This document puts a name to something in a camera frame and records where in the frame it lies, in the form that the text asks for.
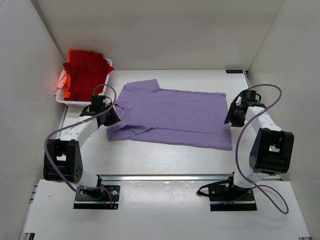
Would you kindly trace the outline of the purple t shirt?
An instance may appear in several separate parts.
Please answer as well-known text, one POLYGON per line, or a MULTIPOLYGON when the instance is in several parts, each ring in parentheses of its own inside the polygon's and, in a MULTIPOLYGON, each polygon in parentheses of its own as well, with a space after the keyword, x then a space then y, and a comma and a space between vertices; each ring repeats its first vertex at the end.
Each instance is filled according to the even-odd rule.
POLYGON ((107 129, 109 141, 232 150, 225 93, 162 89, 156 79, 128 82, 114 109, 120 122, 107 129))

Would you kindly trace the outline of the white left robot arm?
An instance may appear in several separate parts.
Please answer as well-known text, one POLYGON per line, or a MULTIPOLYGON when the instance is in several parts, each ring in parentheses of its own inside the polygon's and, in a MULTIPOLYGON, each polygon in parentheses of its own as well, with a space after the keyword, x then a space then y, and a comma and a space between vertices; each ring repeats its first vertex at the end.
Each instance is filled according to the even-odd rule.
POLYGON ((81 147, 99 127, 110 127, 120 122, 111 98, 92 95, 76 123, 65 128, 66 133, 57 139, 49 138, 44 144, 43 177, 47 181, 65 182, 75 192, 101 198, 106 189, 102 178, 84 170, 81 147))

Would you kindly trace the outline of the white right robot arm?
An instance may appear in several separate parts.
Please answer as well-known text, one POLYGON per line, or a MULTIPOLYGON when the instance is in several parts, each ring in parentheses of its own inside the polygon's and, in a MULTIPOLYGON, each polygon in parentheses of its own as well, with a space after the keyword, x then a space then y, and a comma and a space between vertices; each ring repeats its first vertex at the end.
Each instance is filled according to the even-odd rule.
POLYGON ((294 134, 281 129, 260 103, 255 90, 243 90, 232 101, 225 124, 245 129, 245 124, 253 127, 256 137, 249 153, 248 165, 241 172, 237 170, 228 178, 224 195, 236 200, 246 194, 253 184, 269 176, 288 172, 294 146, 294 134))

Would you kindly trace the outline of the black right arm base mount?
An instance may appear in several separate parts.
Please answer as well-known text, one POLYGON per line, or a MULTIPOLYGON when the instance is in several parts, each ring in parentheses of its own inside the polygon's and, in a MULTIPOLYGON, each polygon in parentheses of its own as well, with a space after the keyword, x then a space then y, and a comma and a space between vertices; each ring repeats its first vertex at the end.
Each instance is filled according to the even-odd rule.
POLYGON ((203 185, 196 194, 209 198, 211 212, 249 212, 258 209, 252 190, 237 187, 229 180, 203 185))

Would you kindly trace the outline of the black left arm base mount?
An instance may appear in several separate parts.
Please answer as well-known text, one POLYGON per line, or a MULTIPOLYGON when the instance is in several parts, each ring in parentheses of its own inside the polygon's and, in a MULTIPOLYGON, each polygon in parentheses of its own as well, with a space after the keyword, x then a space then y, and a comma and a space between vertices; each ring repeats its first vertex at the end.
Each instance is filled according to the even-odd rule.
POLYGON ((76 210, 117 210, 121 193, 120 181, 101 180, 104 189, 87 190, 83 187, 75 194, 73 208, 76 210))

